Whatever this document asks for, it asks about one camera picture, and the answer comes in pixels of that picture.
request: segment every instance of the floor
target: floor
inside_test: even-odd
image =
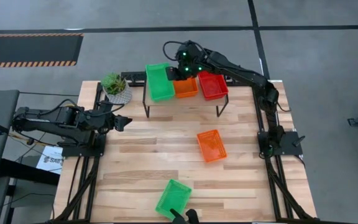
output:
[[[250,2],[256,14],[249,10]],[[249,29],[256,26],[255,18],[260,32]],[[113,29],[173,26],[216,28]],[[83,80],[166,62],[161,48],[167,40],[197,41],[258,72],[262,64],[265,75],[284,81],[295,126],[306,136],[302,147],[318,216],[358,223],[358,128],[346,121],[358,115],[358,1],[0,0],[0,30],[34,29],[86,29],[78,64],[0,68],[0,90],[77,95]],[[25,94],[18,106],[51,108],[64,98]],[[45,139],[53,141],[52,136]],[[9,141],[4,157],[17,159],[25,151]],[[14,223],[42,222],[49,214],[46,204],[22,208]]]

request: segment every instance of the orange plastic bin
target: orange plastic bin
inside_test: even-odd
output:
[[[218,130],[199,133],[197,134],[197,140],[205,162],[212,162],[227,157]]]
[[[188,78],[181,81],[173,81],[175,96],[177,98],[191,97],[198,93],[197,81],[195,78]]]

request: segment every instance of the red plastic bin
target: red plastic bin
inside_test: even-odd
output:
[[[198,73],[205,100],[215,100],[229,93],[223,75],[215,75],[207,71]]]

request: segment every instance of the plastic bin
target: plastic bin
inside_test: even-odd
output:
[[[227,157],[218,130],[199,133],[197,134],[197,140],[205,162],[212,162]]]
[[[198,93],[197,80],[195,78],[173,81],[173,87],[175,88],[175,96],[177,98],[191,97]]]
[[[168,63],[146,65],[147,84],[153,101],[169,100],[175,95],[172,81],[168,80],[165,68]]]
[[[160,201],[155,208],[159,214],[173,220],[175,217],[170,212],[171,208],[182,214],[187,201],[190,198],[191,188],[175,180],[170,180],[165,188]]]
[[[201,89],[205,100],[215,100],[229,93],[223,75],[215,75],[206,71],[199,72]]]

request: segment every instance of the white plant pot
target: white plant pot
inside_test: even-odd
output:
[[[128,83],[126,83],[124,91],[122,91],[116,95],[107,94],[104,87],[103,87],[103,91],[104,91],[104,94],[106,94],[107,98],[109,99],[110,103],[127,104],[132,99],[132,91],[131,91]]]

